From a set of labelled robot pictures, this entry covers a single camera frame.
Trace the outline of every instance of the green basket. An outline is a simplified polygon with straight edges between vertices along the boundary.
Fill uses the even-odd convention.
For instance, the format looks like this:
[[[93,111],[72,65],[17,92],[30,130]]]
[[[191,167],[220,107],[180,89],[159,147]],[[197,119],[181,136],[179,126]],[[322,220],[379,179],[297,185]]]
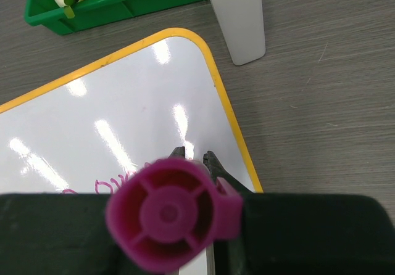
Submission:
[[[27,0],[25,21],[67,35],[198,1],[206,0],[85,0],[73,6],[75,17],[68,19],[55,0]]]

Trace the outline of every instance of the yellow whiteboard frame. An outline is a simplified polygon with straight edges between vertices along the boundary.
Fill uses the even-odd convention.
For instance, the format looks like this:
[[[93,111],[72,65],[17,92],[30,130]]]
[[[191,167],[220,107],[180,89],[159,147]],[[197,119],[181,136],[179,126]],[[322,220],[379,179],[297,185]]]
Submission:
[[[114,61],[122,59],[132,53],[144,49],[145,47],[148,47],[154,43],[157,43],[163,39],[172,36],[180,36],[186,38],[192,41],[193,43],[195,43],[202,51],[204,59],[206,60],[206,64],[209,68],[212,80],[214,82],[214,85],[217,88],[217,92],[220,97],[221,103],[223,105],[223,109],[225,110],[225,113],[228,117],[233,135],[235,136],[237,145],[240,149],[241,156],[243,157],[244,163],[246,164],[246,168],[250,175],[252,185],[254,186],[256,192],[263,192],[258,175],[254,168],[254,164],[252,164],[252,159],[251,156],[249,155],[247,145],[244,141],[243,135],[241,134],[239,124],[235,117],[235,113],[233,112],[232,106],[228,98],[228,94],[222,83],[222,79],[218,72],[217,65],[214,62],[214,58],[211,54],[211,51],[208,45],[206,44],[206,42],[199,35],[195,34],[190,30],[186,30],[184,28],[168,28],[166,30],[162,30],[158,33],[148,36],[147,38],[142,39],[141,41],[138,41],[110,55],[107,55],[95,62],[92,62],[91,64],[85,65],[84,67],[81,67],[80,69],[75,70],[74,72],[69,73],[68,75],[58,78],[48,84],[45,84],[42,87],[34,89],[22,96],[19,96],[9,102],[6,102],[5,104],[0,105],[0,113],[3,113],[14,107],[17,107],[18,105],[24,104],[27,101],[30,101],[40,95],[43,95],[49,91],[61,87],[64,84],[67,84],[75,79],[81,78],[82,76],[85,76],[101,67],[105,67],[106,65],[109,65]]]

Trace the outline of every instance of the magenta marker end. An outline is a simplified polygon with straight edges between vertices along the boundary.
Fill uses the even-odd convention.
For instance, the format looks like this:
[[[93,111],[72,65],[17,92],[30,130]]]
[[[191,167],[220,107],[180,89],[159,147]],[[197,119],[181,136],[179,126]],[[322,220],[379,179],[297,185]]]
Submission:
[[[215,239],[240,232],[243,200],[224,180],[181,158],[158,160],[109,200],[109,232],[126,255],[152,273],[177,270]]]

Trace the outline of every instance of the whiteboard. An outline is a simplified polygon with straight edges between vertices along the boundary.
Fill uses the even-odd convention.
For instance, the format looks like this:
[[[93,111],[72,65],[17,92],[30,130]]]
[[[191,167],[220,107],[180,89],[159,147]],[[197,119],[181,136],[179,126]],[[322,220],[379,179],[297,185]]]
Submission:
[[[190,31],[148,37],[0,113],[0,193],[112,193],[177,146],[195,160],[212,150],[261,190],[211,53]]]

